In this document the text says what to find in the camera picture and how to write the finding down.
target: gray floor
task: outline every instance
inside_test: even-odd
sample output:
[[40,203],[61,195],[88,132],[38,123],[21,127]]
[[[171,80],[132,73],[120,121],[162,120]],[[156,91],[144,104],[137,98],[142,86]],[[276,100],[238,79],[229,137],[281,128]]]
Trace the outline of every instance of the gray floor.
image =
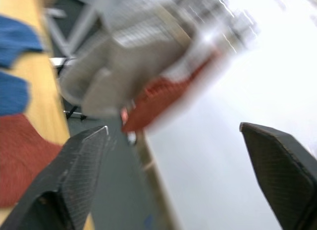
[[[83,4],[76,0],[58,0],[57,8],[63,9],[67,17],[56,20],[65,37],[68,36],[71,24],[76,20]],[[98,29],[98,23],[88,36]],[[62,54],[53,42],[55,57]],[[66,110],[72,105],[64,101]],[[92,205],[92,216],[96,230],[163,230],[159,221],[159,210],[153,193],[142,171],[136,150],[129,146],[128,140],[120,131],[120,118],[85,119],[71,117],[68,119],[70,135],[86,129],[107,125],[109,133],[116,139],[115,148],[103,158],[95,200]]]

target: red cloth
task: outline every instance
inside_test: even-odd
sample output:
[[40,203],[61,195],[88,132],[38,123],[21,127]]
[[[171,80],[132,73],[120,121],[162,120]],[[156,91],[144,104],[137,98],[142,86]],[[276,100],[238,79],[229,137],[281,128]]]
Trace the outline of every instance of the red cloth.
[[180,99],[190,87],[191,83],[206,67],[206,65],[219,56],[218,51],[213,52],[191,76],[181,82],[174,83],[160,77],[148,83],[144,91],[135,100],[135,109],[129,114],[127,122],[123,125],[123,132],[139,131],[151,124],[174,102]]
[[0,207],[14,205],[60,152],[22,115],[0,117]]

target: blurry object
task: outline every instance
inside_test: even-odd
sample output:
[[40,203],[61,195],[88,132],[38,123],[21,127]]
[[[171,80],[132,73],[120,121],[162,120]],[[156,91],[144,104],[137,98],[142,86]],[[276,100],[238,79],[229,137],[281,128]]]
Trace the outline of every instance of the blurry object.
[[114,145],[106,126],[71,137],[37,175],[0,229],[83,229],[102,156],[111,152]]
[[0,71],[0,116],[24,112],[29,103],[28,88],[25,80]]
[[118,115],[186,53],[203,24],[216,21],[236,21],[225,0],[124,0],[109,14],[109,34],[95,35],[61,76],[61,93],[85,115]]
[[77,62],[62,74],[62,95],[71,104],[81,105],[85,115],[119,115],[148,80],[189,46],[194,34],[191,23],[177,21],[158,3],[144,3],[149,8],[142,16],[125,7],[119,10],[116,32],[94,36]]
[[317,161],[291,135],[241,123],[258,183],[284,230],[317,229]]
[[43,139],[22,114],[0,117],[0,143],[0,207],[10,207],[61,146]]

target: wooden surface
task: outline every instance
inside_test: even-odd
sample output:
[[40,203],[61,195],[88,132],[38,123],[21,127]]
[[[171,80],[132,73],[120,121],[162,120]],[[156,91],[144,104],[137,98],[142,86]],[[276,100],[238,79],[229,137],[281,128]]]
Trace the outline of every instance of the wooden surface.
[[[0,0],[0,14],[32,26],[42,42],[49,44],[45,42],[48,38],[43,27],[42,0]],[[25,53],[7,72],[30,83],[31,101],[25,114],[38,133],[48,141],[64,144],[69,132],[48,53]],[[10,211],[11,208],[0,209],[0,225]],[[84,229],[94,229],[91,216]]]

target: blue towel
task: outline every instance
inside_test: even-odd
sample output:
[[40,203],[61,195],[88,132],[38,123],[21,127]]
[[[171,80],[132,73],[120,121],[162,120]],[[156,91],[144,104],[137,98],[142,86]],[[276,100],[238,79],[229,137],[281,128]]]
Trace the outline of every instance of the blue towel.
[[25,51],[43,51],[35,32],[24,23],[0,16],[0,67],[10,68]]
[[22,113],[28,101],[27,82],[0,71],[0,116]]

